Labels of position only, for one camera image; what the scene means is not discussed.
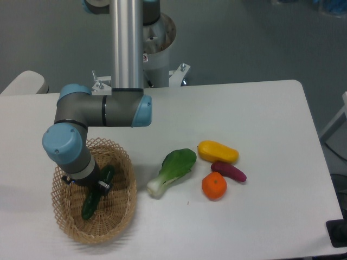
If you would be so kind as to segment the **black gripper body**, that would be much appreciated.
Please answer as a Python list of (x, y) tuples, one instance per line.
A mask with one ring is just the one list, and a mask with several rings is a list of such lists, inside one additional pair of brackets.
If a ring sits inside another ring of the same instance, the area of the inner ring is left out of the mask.
[(94, 168), (87, 170), (86, 172), (79, 172), (74, 174), (65, 174), (61, 177), (61, 180), (66, 183), (75, 183), (79, 186), (91, 187), (94, 186), (100, 179), (100, 169)]

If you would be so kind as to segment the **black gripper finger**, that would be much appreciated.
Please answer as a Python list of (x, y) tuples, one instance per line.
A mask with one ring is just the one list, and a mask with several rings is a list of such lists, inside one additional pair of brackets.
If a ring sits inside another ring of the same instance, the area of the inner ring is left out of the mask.
[(102, 196), (107, 196), (110, 190), (112, 189), (112, 183), (106, 183), (102, 180), (99, 180), (94, 188), (101, 193)]

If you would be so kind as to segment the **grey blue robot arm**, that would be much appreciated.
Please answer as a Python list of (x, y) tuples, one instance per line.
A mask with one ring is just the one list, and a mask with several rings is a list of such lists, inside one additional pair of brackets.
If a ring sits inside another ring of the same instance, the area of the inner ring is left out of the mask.
[(112, 25), (111, 93), (94, 95), (79, 84), (61, 90), (54, 123), (42, 145), (65, 172), (63, 181), (110, 190), (86, 146), (90, 127), (146, 127), (152, 121), (152, 99), (143, 90), (143, 26), (160, 18), (159, 1), (84, 1), (93, 14), (110, 14)]

